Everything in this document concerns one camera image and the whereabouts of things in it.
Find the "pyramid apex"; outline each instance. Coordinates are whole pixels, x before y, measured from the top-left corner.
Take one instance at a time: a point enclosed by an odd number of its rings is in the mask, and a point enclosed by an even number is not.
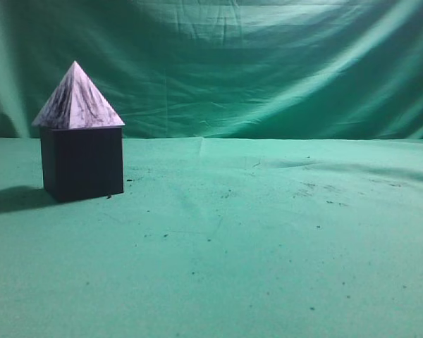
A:
[[[52,129],[80,129],[123,126],[124,122],[78,62],[73,61],[32,125]]]

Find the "house-shaped object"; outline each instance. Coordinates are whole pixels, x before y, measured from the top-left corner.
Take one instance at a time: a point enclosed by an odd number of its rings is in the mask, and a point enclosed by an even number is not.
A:
[[[74,62],[32,123],[44,188],[57,201],[123,193],[124,122]]]

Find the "marbled pyramid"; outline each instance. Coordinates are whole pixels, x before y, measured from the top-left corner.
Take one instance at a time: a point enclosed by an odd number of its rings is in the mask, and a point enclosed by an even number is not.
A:
[[[66,130],[117,127],[124,122],[74,61],[32,125]]]

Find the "cube face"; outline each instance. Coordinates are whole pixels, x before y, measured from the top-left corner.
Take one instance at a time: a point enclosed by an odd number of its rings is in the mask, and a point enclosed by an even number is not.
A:
[[[123,193],[122,128],[41,128],[44,188],[57,201]]]

